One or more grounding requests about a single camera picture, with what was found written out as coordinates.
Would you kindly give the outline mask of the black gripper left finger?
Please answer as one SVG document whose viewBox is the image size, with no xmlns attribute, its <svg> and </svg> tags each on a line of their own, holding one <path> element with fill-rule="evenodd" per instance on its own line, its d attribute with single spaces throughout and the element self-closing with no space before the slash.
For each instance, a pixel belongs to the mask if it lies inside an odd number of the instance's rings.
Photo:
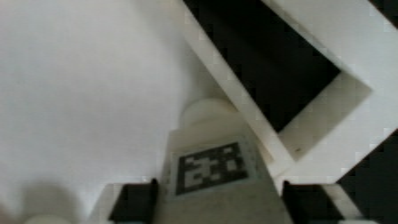
<svg viewBox="0 0 398 224">
<path fill-rule="evenodd" d="M 152 224 L 156 201 L 156 179 L 124 184 L 108 215 L 111 224 Z"/>
</svg>

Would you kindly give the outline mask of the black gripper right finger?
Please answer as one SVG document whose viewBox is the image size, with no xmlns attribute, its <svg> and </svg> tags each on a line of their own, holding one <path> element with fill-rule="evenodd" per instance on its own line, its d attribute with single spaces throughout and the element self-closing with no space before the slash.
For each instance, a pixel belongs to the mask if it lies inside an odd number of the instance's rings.
<svg viewBox="0 0 398 224">
<path fill-rule="evenodd" d="M 319 185 L 283 182 L 282 202 L 292 224 L 337 224 L 342 220 L 340 212 Z"/>
</svg>

